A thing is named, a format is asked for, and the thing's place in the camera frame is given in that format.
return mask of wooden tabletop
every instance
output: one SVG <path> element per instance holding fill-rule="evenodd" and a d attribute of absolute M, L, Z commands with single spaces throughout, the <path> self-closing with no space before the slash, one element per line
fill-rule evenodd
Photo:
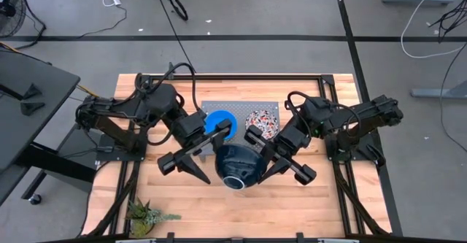
<path fill-rule="evenodd" d="M 121 74 L 118 78 L 115 98 L 123 99 L 134 90 L 135 74 Z M 355 82 L 351 74 L 334 74 L 339 102 L 346 105 L 359 103 Z M 167 81 L 185 98 L 185 109 L 195 112 L 191 98 L 191 81 Z M 291 118 L 283 107 L 289 92 L 299 90 L 310 96 L 319 96 L 316 81 L 312 80 L 199 80 L 196 82 L 196 98 L 201 101 L 278 101 L 280 124 L 283 127 Z M 294 96 L 295 104 L 303 99 Z M 128 127 L 128 121 L 116 120 L 120 127 Z M 167 133 L 160 123 L 150 130 L 150 140 L 161 140 Z M 147 148 L 147 157 L 139 171 L 136 195 L 143 202 L 151 201 L 152 209 L 166 214 L 181 215 L 181 220 L 166 221 L 150 232 L 149 237 L 166 237 L 175 232 L 177 238 L 226 238 L 226 237 L 295 237 L 303 232 L 305 237 L 339 237 L 344 235 L 339 200 L 336 192 L 332 164 L 326 157 L 324 141 L 313 139 L 310 146 L 294 157 L 300 164 L 306 163 L 317 172 L 317 178 L 307 186 L 299 184 L 288 170 L 275 175 L 261 185 L 244 190 L 231 190 L 224 186 L 214 168 L 214 156 L 205 163 L 194 158 L 212 181 L 207 185 L 186 174 L 172 172 L 163 176 L 157 159 L 169 151 L 180 148 L 174 139 Z M 83 233 L 96 227 L 115 199 L 120 162 L 107 164 L 97 174 L 93 183 L 88 206 L 88 217 Z M 385 201 L 379 184 L 377 170 L 368 161 L 352 162 L 358 195 L 368 212 L 378 224 L 390 231 Z M 125 207 L 120 210 L 117 232 L 123 231 Z M 357 232 L 351 203 L 347 200 L 352 231 Z"/>

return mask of blue bowl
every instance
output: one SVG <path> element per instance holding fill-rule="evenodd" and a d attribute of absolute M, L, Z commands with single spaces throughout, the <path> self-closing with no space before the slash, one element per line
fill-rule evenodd
<path fill-rule="evenodd" d="M 234 137 L 236 133 L 236 118 L 231 112 L 225 110 L 218 110 L 208 114 L 205 120 L 206 125 L 204 126 L 206 132 L 210 133 L 214 131 L 216 125 L 225 119 L 229 119 L 232 122 L 232 129 L 231 133 L 227 135 L 224 140 L 229 140 L 230 138 Z"/>

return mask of succulent plant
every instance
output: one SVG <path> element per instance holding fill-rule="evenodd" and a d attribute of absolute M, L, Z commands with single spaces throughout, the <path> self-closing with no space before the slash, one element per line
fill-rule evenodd
<path fill-rule="evenodd" d="M 132 221 L 131 233 L 136 238 L 146 235 L 156 223 L 182 218 L 180 215 L 163 215 L 161 210 L 150 209 L 149 205 L 149 201 L 143 205 L 139 198 L 136 199 L 136 203 L 130 201 L 126 218 Z"/>

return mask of gray floor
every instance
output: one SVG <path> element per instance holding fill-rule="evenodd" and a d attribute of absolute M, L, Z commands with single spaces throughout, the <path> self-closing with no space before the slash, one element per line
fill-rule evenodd
<path fill-rule="evenodd" d="M 336 0 L 182 0 L 190 21 L 172 13 L 179 34 L 311 34 L 344 35 Z M 345 0 L 354 35 L 399 36 L 413 7 L 389 6 L 380 0 Z M 47 24 L 46 35 L 80 35 L 113 25 L 122 12 L 104 8 L 101 0 L 29 0 Z M 128 19 L 102 35 L 171 35 L 158 0 L 122 0 Z M 427 22 L 446 7 L 420 9 L 407 36 L 433 36 Z M 32 35 L 25 21 L 18 35 Z M 466 35 L 465 27 L 453 31 Z M 314 72 L 353 73 L 346 42 L 183 42 L 199 72 Z M 454 49 L 459 44 L 408 43 L 413 54 Z M 406 236 L 467 239 L 467 155 L 443 134 L 437 100 L 413 99 L 409 90 L 439 87 L 453 55 L 415 60 L 399 43 L 357 43 L 371 97 L 396 98 L 405 118 L 402 124 L 381 130 L 395 202 Z M 82 84 L 111 96 L 119 73 L 164 72 L 169 61 L 185 61 L 176 42 L 40 42 L 25 50 L 37 58 L 78 74 Z M 447 86 L 467 79 L 462 54 Z M 68 100 L 38 141 L 56 147 L 73 123 L 77 102 Z M 449 132 L 467 145 L 461 101 L 444 102 Z M 38 192 L 42 205 L 19 199 L 34 178 L 31 170 L 0 208 L 0 234 L 6 242 L 38 242 L 75 236 L 82 223 L 87 194 L 52 177 Z"/>

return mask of caster wheel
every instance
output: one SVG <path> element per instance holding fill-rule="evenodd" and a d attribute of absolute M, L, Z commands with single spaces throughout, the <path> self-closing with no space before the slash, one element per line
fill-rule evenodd
<path fill-rule="evenodd" d="M 28 199 L 28 201 L 31 203 L 31 205 L 37 205 L 41 203 L 42 197 L 40 195 L 34 194 L 32 197 L 30 197 L 30 199 Z"/>

